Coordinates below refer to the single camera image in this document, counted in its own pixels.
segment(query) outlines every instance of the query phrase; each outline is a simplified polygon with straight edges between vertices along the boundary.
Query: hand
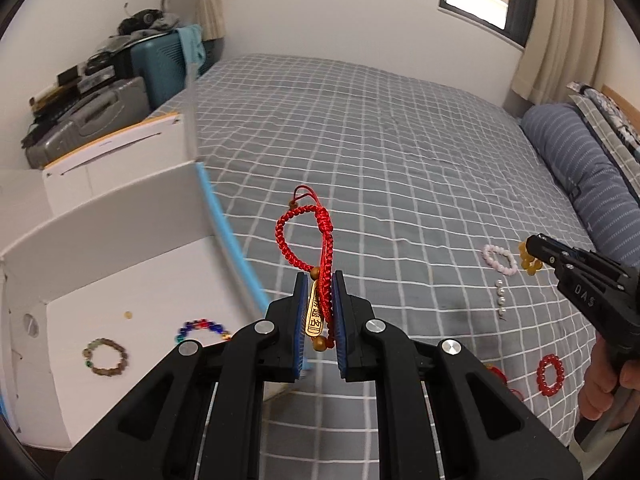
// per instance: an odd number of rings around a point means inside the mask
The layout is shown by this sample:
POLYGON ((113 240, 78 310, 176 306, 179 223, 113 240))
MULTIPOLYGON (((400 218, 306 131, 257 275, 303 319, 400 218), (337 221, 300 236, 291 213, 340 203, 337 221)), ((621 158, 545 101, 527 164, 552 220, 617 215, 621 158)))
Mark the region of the hand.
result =
MULTIPOLYGON (((613 388, 618 378, 607 357, 607 344, 596 334, 596 344, 591 350, 591 364, 584 374, 584 386, 578 393, 580 414, 589 420, 598 420, 613 404, 613 388)), ((610 425, 615 430, 629 424, 640 406, 640 361, 628 361, 620 372, 620 384, 636 390, 624 408, 610 425)))

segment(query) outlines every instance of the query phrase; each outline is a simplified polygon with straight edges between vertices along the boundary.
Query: engraved gold charm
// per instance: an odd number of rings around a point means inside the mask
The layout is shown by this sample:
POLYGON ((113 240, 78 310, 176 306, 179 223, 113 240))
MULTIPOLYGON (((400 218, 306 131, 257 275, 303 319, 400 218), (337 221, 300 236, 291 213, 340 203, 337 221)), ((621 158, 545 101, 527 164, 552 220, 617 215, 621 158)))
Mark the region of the engraved gold charm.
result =
POLYGON ((309 337, 316 337, 322 333, 324 328, 324 320, 320 314, 319 297, 318 297, 318 280, 314 280, 311 285, 311 295, 309 295, 309 304, 306 308, 305 333, 309 337))

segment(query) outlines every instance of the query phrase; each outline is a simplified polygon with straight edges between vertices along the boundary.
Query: window frame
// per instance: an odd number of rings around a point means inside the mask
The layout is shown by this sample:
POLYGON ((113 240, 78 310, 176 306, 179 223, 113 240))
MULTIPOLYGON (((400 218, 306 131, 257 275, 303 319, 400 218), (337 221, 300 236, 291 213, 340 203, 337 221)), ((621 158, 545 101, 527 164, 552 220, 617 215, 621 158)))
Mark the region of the window frame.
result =
POLYGON ((515 43, 525 46, 529 39, 531 25, 536 13, 536 3, 538 0, 509 0, 507 4, 507 17, 504 29, 496 27, 493 23, 489 23, 482 18, 478 18, 471 12, 459 9, 456 6, 448 4, 446 0, 440 0, 440 7, 450 12, 455 12, 460 16, 464 16, 468 20, 479 23, 480 25, 490 28, 494 32, 508 38, 515 43))

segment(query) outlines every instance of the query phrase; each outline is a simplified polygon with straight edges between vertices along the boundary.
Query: window sill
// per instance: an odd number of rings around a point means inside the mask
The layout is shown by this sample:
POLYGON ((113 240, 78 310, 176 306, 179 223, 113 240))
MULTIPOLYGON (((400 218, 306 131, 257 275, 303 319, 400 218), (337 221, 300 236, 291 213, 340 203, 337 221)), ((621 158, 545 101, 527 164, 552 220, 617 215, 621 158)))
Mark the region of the window sill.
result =
POLYGON ((500 38, 504 42, 509 43, 513 48, 517 48, 521 52, 524 51, 524 47, 522 45, 516 43, 513 40, 510 40, 506 36, 500 34, 500 32, 496 32, 492 28, 485 27, 482 23, 476 22, 476 20, 472 20, 471 18, 468 18, 466 16, 462 16, 461 14, 458 14, 457 12, 455 12, 453 10, 443 9, 441 6, 438 6, 438 10, 440 12, 444 12, 445 14, 448 14, 449 16, 454 16, 454 17, 458 18, 459 20, 463 20, 463 21, 465 21, 467 23, 470 23, 471 25, 475 25, 476 27, 481 28, 482 30, 488 32, 489 34, 493 34, 496 38, 500 38))

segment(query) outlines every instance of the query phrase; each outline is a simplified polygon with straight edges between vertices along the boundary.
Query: curtain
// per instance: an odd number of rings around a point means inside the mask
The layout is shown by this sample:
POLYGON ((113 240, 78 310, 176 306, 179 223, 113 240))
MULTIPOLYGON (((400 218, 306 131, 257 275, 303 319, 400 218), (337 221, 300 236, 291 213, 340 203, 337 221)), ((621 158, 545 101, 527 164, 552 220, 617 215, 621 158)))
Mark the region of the curtain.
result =
POLYGON ((534 104, 564 101, 571 81, 592 84, 605 0, 538 0, 511 89, 534 104))
POLYGON ((225 35, 222 0, 198 0, 196 21, 202 27, 202 41, 216 40, 225 35))

